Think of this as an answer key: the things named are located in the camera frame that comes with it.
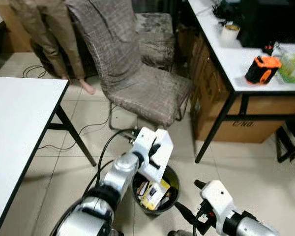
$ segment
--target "gray patterned chair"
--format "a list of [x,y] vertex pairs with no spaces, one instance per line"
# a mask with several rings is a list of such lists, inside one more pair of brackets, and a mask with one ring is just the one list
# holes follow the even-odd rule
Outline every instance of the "gray patterned chair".
[[138,13],[135,15],[142,62],[149,66],[170,70],[175,53],[175,36],[170,14]]
[[131,0],[67,0],[66,4],[111,103],[165,128],[182,118],[192,83],[141,62]]

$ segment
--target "person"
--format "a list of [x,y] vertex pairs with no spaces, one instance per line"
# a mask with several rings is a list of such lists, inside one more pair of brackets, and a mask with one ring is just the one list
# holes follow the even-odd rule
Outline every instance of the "person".
[[58,76],[70,80],[57,41],[67,54],[81,86],[93,95],[95,89],[85,81],[76,37],[64,0],[9,0],[9,3],[33,41],[43,48]]

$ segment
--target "white table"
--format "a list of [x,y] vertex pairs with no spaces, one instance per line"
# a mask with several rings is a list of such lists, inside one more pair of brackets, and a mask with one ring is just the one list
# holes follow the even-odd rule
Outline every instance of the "white table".
[[[243,95],[248,103],[249,96],[255,95],[294,95],[295,84],[285,83],[280,75],[275,75],[271,81],[265,85],[251,85],[246,82],[244,75],[248,71],[252,61],[255,57],[263,55],[261,49],[258,48],[243,48],[238,40],[234,43],[225,45],[220,40],[221,27],[218,25],[220,19],[217,19],[212,10],[213,5],[211,0],[188,0],[195,17],[202,29],[211,54],[217,62],[218,68],[222,74],[223,80],[230,90],[230,96],[227,99],[223,109],[216,119],[208,137],[206,138],[197,158],[198,163],[204,152],[206,151],[209,143],[213,139],[222,121],[230,120],[286,120],[295,118],[295,115],[227,115],[236,97]],[[283,45],[283,47],[291,48],[295,45]]]
[[[0,227],[48,128],[68,130],[96,165],[60,106],[67,87],[67,80],[0,77]],[[62,124],[50,124],[55,114]]]

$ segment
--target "black trash can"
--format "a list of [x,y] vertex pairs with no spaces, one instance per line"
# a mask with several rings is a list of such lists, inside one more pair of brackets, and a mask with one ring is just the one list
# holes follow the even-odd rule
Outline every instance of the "black trash can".
[[172,196],[164,205],[160,206],[157,210],[150,210],[145,208],[145,206],[141,205],[141,200],[138,198],[137,195],[137,189],[144,181],[147,181],[147,179],[140,173],[136,173],[132,179],[132,196],[134,197],[135,201],[146,215],[158,216],[172,208],[172,206],[178,200],[180,189],[179,179],[176,172],[170,166],[166,167],[165,172],[163,174],[163,179],[170,185],[169,190],[171,191]]

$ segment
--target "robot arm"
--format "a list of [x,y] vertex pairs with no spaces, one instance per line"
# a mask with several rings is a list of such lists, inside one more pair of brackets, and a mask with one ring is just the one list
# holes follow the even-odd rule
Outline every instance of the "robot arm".
[[[133,176],[139,172],[150,181],[160,182],[172,150],[173,143],[166,130],[153,132],[142,128],[133,148],[114,161],[100,184],[90,189],[54,235],[109,235],[115,211]],[[244,211],[239,214],[232,197],[220,181],[206,184],[196,180],[195,185],[201,189],[203,198],[197,216],[178,202],[175,206],[202,235],[214,227],[221,236],[279,236],[276,230],[257,221],[250,213]],[[202,215],[207,217],[205,223],[198,221]]]
[[173,150],[166,130],[142,128],[133,148],[117,158],[104,179],[89,190],[82,202],[61,224],[57,236],[106,236],[114,213],[133,176],[139,172],[148,180],[160,182]]
[[[221,236],[279,236],[275,229],[257,221],[252,214],[246,211],[238,213],[231,195],[221,181],[213,180],[206,184],[196,180],[195,185],[201,189],[200,195],[203,198],[197,216],[180,203],[175,206],[202,235],[212,226]],[[207,217],[205,223],[198,221],[202,215]]]

